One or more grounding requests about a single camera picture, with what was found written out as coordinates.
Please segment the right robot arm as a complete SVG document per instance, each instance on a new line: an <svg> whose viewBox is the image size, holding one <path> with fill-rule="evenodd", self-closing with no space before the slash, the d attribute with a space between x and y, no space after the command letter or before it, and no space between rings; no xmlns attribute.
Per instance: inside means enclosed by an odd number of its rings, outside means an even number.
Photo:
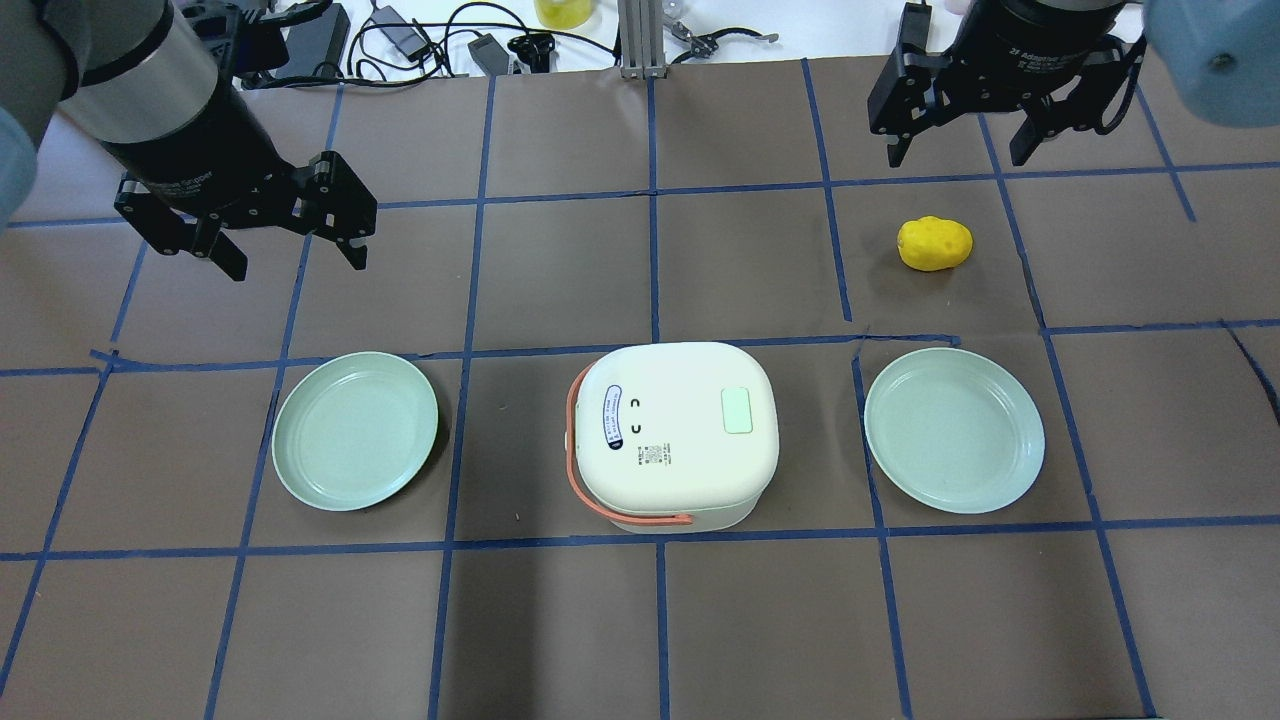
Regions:
<svg viewBox="0 0 1280 720"><path fill-rule="evenodd" d="M1184 106L1215 126L1277 124L1275 1L1146 1L1134 41L1114 33L1120 1L973 1L952 44L932 53L932 6L909 1L867 100L868 126L900 167L914 138L959 117L1020 111L1011 163L1068 131L1112 133L1146 56L1166 65Z"/></svg>

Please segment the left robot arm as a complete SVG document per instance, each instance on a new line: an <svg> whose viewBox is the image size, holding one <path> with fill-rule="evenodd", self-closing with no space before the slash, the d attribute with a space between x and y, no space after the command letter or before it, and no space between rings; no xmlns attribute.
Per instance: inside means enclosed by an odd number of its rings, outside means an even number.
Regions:
<svg viewBox="0 0 1280 720"><path fill-rule="evenodd" d="M289 164L233 85L287 64L284 28L328 8L5 1L3 219L32 192L63 114L123 167L113 205L155 252L243 281L247 258L228 232L278 227L330 241L362 270L374 195L338 152Z"/></svg>

